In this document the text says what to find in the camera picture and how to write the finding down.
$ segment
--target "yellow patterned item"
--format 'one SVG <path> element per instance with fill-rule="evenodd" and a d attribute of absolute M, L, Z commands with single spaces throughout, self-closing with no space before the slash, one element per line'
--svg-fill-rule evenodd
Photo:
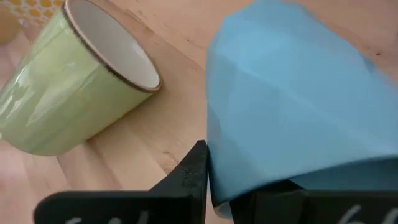
<path fill-rule="evenodd" d="M 36 25 L 47 22 L 63 0 L 0 0 L 19 19 Z"/>

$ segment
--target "brown rim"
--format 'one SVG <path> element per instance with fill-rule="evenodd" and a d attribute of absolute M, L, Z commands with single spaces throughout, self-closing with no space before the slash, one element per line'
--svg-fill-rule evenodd
<path fill-rule="evenodd" d="M 144 92 L 148 92 L 148 93 L 153 93 L 155 91 L 157 91 L 160 86 L 162 85 L 162 77 L 159 75 L 159 71 L 157 70 L 156 66 L 154 65 L 153 61 L 149 58 L 148 54 L 146 53 L 147 57 L 149 58 L 152 66 L 155 68 L 156 73 L 159 77 L 159 84 L 155 87 L 155 88 L 149 88 L 146 86 L 142 86 L 139 85 L 137 83 L 134 83 L 130 80 L 128 80 L 127 78 L 125 78 L 124 76 L 122 76 L 118 71 L 116 71 L 114 69 L 114 66 L 107 61 L 107 59 L 98 51 L 98 49 L 88 40 L 88 38 L 84 35 L 84 33 L 79 29 L 79 26 L 77 25 L 76 21 L 73 19 L 72 14 L 70 12 L 70 4 L 71 1 L 74 0 L 66 0 L 63 3 L 63 6 L 61 7 L 61 12 L 65 18 L 65 20 L 68 22 L 68 25 L 70 26 L 71 30 L 73 31 L 73 33 L 76 35 L 76 37 L 80 40 L 80 42 L 85 46 L 85 48 L 87 49 L 87 51 L 89 51 L 89 53 L 100 63 L 102 64 L 105 69 L 107 69 L 110 73 L 112 73 L 116 78 L 122 80 L 124 83 L 127 83 L 129 86 L 136 88 L 140 91 L 144 91 Z M 102 7 L 100 7 L 99 5 L 88 1 L 90 3 L 92 3 L 93 5 L 95 5 L 96 7 L 100 8 L 102 11 L 104 11 L 105 13 L 107 13 Z M 134 38 L 132 36 L 132 34 L 129 32 L 128 29 L 126 29 L 115 17 L 113 17 L 112 15 L 108 14 L 110 17 L 112 17 L 117 23 L 120 24 L 121 27 L 123 27 L 123 29 L 125 29 L 132 38 Z"/>

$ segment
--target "wood grain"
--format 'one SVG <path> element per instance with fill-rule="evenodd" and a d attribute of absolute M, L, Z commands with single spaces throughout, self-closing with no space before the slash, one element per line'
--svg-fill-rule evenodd
<path fill-rule="evenodd" d="M 299 1 L 398 80 L 395 0 Z M 165 177 L 196 140 L 206 138 L 206 46 L 223 18 L 251 0 L 95 2 L 136 37 L 162 75 L 164 87 L 62 156 L 32 156 L 0 142 L 2 223 L 32 223 L 35 204 L 60 190 L 149 189 Z M 38 31 L 24 26 L 13 42 L 0 46 L 1 85 Z M 206 223 L 232 221 L 218 218 L 208 200 Z"/>

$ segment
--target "green mug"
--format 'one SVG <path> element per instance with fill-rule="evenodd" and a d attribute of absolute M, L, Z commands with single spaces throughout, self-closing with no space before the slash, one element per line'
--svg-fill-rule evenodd
<path fill-rule="evenodd" d="M 143 102 L 161 79 L 133 36 L 87 0 L 66 0 L 0 96 L 0 136 L 56 156 Z"/>

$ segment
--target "wooden surface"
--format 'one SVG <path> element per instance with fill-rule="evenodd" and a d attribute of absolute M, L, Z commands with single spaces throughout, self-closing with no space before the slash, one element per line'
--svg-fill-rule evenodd
<path fill-rule="evenodd" d="M 331 29 L 398 80 L 398 2 L 300 0 Z M 0 220 L 32 223 L 32 210 L 60 190 L 149 189 L 197 139 L 206 138 L 206 46 L 224 16 L 251 0 L 96 0 L 123 22 L 164 78 L 160 93 L 87 143 L 38 157 L 0 142 Z M 0 83 L 13 74 L 39 31 L 24 27 L 0 45 Z M 206 223 L 232 223 L 215 216 Z"/>

